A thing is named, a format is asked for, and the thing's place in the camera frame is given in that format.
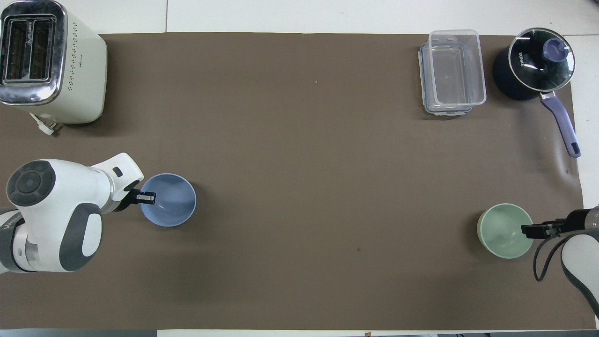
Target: purple pan handle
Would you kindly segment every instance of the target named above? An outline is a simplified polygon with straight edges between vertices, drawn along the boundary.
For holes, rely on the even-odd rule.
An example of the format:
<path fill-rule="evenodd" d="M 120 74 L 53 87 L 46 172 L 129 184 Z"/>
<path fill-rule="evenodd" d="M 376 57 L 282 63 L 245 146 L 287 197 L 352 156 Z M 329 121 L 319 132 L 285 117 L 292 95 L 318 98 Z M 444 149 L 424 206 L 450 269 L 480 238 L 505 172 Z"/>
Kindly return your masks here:
<path fill-rule="evenodd" d="M 549 92 L 541 94 L 541 103 L 553 113 L 555 121 L 558 123 L 559 131 L 562 134 L 562 139 L 564 139 L 565 148 L 568 150 L 570 157 L 580 157 L 581 152 L 580 146 L 578 146 L 578 139 L 576 138 L 576 133 L 574 133 L 574 128 L 572 127 L 572 122 L 570 122 L 568 112 L 562 102 L 557 98 L 554 92 Z"/>

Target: toaster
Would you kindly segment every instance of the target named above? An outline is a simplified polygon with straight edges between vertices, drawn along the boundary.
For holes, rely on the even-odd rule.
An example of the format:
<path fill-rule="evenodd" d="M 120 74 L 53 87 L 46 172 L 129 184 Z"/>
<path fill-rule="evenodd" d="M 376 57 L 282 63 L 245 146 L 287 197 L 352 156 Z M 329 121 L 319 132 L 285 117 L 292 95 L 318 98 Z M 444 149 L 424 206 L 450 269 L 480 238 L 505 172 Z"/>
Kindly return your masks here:
<path fill-rule="evenodd" d="M 0 101 L 54 122 L 102 115 L 107 49 L 56 1 L 24 0 L 2 11 Z"/>

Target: clear plastic container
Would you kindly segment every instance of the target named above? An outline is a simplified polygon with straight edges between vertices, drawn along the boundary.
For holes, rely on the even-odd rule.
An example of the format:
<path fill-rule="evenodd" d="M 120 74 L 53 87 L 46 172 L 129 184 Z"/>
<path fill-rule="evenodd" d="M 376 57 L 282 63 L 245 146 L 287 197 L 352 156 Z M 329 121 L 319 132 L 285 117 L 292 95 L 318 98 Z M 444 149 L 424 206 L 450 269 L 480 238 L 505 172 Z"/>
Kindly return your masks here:
<path fill-rule="evenodd" d="M 486 100 L 479 35 L 434 31 L 418 52 L 422 104 L 435 115 L 463 115 Z"/>

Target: brown mat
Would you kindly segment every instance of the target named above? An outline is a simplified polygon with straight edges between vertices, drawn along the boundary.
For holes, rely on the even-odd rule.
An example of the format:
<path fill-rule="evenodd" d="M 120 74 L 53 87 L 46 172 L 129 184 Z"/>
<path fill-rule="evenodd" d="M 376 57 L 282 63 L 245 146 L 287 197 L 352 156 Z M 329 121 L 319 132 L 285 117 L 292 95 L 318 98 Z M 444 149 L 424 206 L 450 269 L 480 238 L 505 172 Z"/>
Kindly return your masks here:
<path fill-rule="evenodd" d="M 487 102 L 439 118 L 421 102 L 424 35 L 103 37 L 104 115 L 51 139 L 0 106 L 0 177 L 127 152 L 146 177 L 187 177 L 198 209 L 160 228 L 132 206 L 104 217 L 82 270 L 0 276 L 1 328 L 594 328 L 559 259 L 539 284 L 533 250 L 503 260 L 476 236 L 497 203 L 535 221 L 582 206 L 552 115 L 493 84 L 512 38 L 481 39 Z"/>

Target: white tabletop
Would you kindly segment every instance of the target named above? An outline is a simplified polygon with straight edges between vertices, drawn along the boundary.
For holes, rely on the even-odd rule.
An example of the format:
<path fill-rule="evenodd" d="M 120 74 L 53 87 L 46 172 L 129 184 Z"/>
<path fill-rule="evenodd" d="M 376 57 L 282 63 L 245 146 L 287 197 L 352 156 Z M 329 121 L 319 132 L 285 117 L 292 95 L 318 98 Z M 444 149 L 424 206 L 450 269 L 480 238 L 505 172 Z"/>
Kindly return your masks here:
<path fill-rule="evenodd" d="M 571 88 L 576 132 L 583 151 L 577 159 L 583 203 L 584 207 L 599 204 L 599 170 L 596 169 L 599 167 L 599 116 L 593 102 L 599 81 L 599 4 L 593 0 L 59 1 L 99 34 L 166 31 L 428 34 L 439 29 L 474 29 L 481 35 L 516 35 L 531 27 L 553 29 L 567 36 L 576 54 Z M 10 2 L 1 0 L 0 7 Z M 181 333 L 162 331 L 159 335 L 180 336 Z M 187 336 L 232 336 L 231 333 L 240 335 L 241 331 L 194 330 L 186 333 Z M 250 336 L 253 333 L 264 336 L 265 332 L 241 334 Z M 283 334 L 269 333 L 273 336 Z M 284 335 L 363 333 L 290 331 Z M 401 332 L 384 334 L 399 335 Z"/>

